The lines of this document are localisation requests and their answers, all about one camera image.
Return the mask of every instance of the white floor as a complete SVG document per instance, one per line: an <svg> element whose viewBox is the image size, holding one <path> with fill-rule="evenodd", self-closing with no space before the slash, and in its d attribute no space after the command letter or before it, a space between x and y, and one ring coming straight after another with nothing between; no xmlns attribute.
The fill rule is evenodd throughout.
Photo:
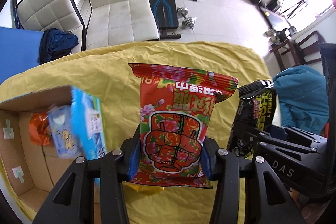
<svg viewBox="0 0 336 224"><path fill-rule="evenodd" d="M177 29L181 42L229 42L254 49L261 57L269 52L269 38L263 36L268 26L249 0L175 0L177 7L187 7L188 16L197 17L194 30ZM80 11L87 25L91 9L86 0ZM271 76L277 70L275 58L267 58L272 66Z"/></svg>

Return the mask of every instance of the metal bolt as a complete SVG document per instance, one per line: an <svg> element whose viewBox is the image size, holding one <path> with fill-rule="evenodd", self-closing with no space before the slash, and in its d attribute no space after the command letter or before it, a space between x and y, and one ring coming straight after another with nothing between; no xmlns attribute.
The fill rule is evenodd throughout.
<svg viewBox="0 0 336 224"><path fill-rule="evenodd" d="M84 161L85 161L84 157L78 157L78 158L76 158L76 163L77 164L82 164Z"/></svg>
<svg viewBox="0 0 336 224"><path fill-rule="evenodd" d="M262 164L265 161L265 159L262 156L257 156L255 157L255 161Z"/></svg>
<svg viewBox="0 0 336 224"><path fill-rule="evenodd" d="M218 150L218 154L222 155L222 156L225 156L227 155L228 151L224 148L221 148Z"/></svg>
<svg viewBox="0 0 336 224"><path fill-rule="evenodd" d="M121 153L122 153L121 149L114 149L112 151L112 154L115 155L115 156L119 156L119 155L121 155Z"/></svg>

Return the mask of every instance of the floral snack package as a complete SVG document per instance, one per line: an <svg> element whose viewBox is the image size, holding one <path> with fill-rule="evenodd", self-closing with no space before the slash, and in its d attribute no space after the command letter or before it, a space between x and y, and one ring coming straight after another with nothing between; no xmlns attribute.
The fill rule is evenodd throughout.
<svg viewBox="0 0 336 224"><path fill-rule="evenodd" d="M210 71L130 63L140 84L141 158L131 182L211 188L200 165L214 105L238 80Z"/></svg>

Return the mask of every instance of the chrome dumbbell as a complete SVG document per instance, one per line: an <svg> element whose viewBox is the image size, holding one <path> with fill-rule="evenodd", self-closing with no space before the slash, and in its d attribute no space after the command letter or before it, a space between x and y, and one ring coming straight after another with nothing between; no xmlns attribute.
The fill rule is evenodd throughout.
<svg viewBox="0 0 336 224"><path fill-rule="evenodd" d="M185 29L194 30L194 25L196 22L196 17L186 17L188 14L188 9L183 7L177 8L177 17L184 18L182 21L182 27Z"/></svg>

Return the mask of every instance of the teal fabric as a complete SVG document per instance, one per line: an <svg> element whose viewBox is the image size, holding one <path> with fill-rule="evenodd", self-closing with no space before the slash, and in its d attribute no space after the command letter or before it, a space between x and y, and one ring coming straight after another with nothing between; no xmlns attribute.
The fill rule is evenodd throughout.
<svg viewBox="0 0 336 224"><path fill-rule="evenodd" d="M307 65L288 68L273 78L281 125L319 134L329 119L325 77Z"/></svg>

